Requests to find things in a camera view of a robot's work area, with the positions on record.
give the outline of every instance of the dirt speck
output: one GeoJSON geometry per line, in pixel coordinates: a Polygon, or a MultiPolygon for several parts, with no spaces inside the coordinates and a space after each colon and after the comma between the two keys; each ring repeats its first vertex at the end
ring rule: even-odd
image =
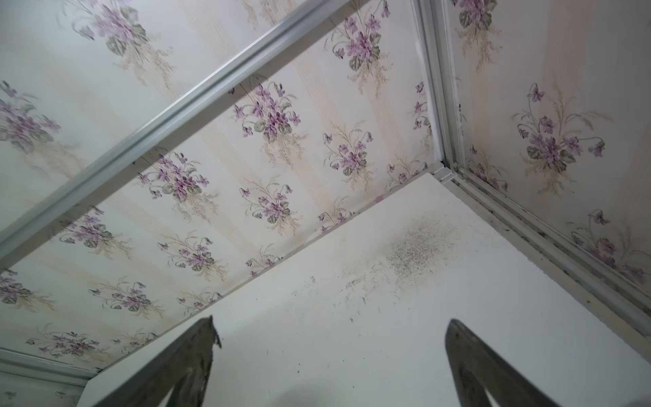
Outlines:
{"type": "Polygon", "coordinates": [[[356,278],[353,281],[350,281],[348,284],[346,284],[346,288],[351,288],[356,286],[357,284],[360,284],[364,277],[356,278]]]}

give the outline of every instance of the floral wallpaper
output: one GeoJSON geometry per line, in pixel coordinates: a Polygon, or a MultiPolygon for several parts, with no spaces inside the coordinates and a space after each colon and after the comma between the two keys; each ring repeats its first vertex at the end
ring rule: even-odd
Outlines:
{"type": "Polygon", "coordinates": [[[460,164],[651,295],[649,3],[444,7],[460,164]]]}
{"type": "MultiPolygon", "coordinates": [[[[298,5],[3,3],[0,227],[298,5]]],[[[441,161],[415,35],[409,7],[354,0],[243,80],[1,271],[0,346],[104,369],[441,161]]]]}
{"type": "Polygon", "coordinates": [[[83,387],[0,373],[0,407],[75,407],[83,387]]]}

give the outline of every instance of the white wall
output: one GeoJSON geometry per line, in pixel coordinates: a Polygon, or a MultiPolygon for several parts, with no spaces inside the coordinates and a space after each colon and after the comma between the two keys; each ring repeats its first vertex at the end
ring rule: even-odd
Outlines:
{"type": "Polygon", "coordinates": [[[93,378],[93,405],[212,314],[205,406],[458,405],[459,318],[561,406],[651,396],[651,365],[426,175],[93,378]]]}

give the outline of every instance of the white trim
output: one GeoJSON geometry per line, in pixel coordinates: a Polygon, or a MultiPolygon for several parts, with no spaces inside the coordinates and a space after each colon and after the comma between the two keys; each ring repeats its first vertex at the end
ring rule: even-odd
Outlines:
{"type": "Polygon", "coordinates": [[[81,367],[4,348],[0,348],[0,372],[79,387],[97,375],[81,367]]]}

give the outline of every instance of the mold stain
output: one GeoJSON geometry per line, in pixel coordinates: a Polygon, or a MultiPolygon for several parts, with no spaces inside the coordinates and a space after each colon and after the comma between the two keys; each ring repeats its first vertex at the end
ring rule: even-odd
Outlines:
{"type": "Polygon", "coordinates": [[[455,230],[450,225],[434,219],[414,221],[385,251],[396,285],[417,285],[432,275],[439,261],[445,262],[453,255],[454,238],[455,230]]]}

